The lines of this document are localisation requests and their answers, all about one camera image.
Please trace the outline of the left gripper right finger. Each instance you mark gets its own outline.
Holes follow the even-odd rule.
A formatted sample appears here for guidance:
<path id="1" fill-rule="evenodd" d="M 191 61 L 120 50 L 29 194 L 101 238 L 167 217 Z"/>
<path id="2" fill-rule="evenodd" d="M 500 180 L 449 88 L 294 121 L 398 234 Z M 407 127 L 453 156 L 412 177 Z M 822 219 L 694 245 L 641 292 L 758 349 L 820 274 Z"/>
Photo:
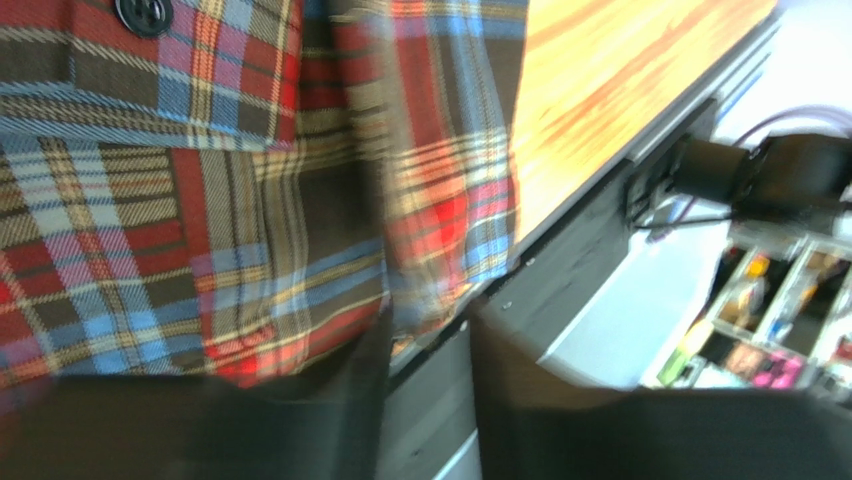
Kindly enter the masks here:
<path id="1" fill-rule="evenodd" d="M 800 391 L 569 383 L 469 308 L 486 479 L 847 479 L 851 414 Z"/>

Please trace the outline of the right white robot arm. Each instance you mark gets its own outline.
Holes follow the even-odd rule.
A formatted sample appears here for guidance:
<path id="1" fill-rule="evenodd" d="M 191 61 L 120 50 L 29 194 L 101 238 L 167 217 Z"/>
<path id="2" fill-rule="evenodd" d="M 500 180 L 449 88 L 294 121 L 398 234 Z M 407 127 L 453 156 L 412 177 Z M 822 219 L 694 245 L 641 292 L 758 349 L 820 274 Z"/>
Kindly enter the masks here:
<path id="1" fill-rule="evenodd" d="M 821 134 L 769 137 L 753 150 L 684 140 L 671 190 L 726 205 L 737 221 L 819 230 L 851 210 L 851 141 Z"/>

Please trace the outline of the plaid long sleeve shirt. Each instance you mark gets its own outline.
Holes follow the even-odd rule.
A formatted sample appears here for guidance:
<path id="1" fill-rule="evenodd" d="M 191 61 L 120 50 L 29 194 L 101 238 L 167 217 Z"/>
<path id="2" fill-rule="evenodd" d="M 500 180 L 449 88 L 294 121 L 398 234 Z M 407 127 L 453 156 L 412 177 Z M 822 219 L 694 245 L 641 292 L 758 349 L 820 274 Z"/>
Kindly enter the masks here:
<path id="1" fill-rule="evenodd" d="M 296 373 L 504 275 L 525 1 L 5 1 L 1 403 Z"/>

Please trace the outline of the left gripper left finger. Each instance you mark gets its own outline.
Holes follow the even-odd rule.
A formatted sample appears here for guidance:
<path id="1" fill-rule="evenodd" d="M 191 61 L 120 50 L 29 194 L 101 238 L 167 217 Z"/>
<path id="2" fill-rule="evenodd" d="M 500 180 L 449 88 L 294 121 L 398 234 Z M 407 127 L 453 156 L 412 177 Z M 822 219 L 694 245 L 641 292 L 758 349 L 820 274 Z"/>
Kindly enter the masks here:
<path id="1" fill-rule="evenodd" d="M 212 376 L 72 376 L 9 417 L 5 479 L 371 479 L 392 343 L 383 312 L 307 371 L 240 388 Z"/>

